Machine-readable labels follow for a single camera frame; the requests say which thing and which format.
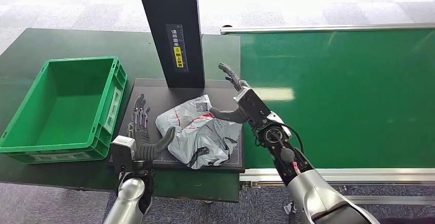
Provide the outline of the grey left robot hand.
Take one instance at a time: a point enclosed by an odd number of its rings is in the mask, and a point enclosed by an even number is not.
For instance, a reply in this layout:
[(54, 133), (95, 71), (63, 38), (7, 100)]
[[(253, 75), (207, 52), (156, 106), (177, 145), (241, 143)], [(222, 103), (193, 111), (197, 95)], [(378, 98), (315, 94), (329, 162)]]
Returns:
[(153, 161), (167, 149), (175, 137), (175, 127), (170, 127), (166, 134), (158, 141), (152, 142), (148, 131), (148, 113), (150, 107), (146, 106), (146, 99), (141, 93), (133, 106), (131, 121), (128, 124), (128, 137), (136, 142), (135, 159)]

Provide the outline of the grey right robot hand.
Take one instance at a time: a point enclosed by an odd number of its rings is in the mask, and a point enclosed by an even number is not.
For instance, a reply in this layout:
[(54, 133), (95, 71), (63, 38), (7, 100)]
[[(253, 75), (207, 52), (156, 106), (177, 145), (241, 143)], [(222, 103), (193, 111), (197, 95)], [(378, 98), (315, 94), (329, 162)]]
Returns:
[(218, 119), (231, 121), (238, 124), (248, 122), (252, 127), (260, 127), (266, 122), (270, 109), (258, 97), (248, 83), (225, 63), (219, 63), (218, 68), (227, 74), (225, 77), (230, 81), (238, 94), (234, 97), (237, 108), (233, 111), (220, 111), (217, 108), (210, 108), (209, 112)]

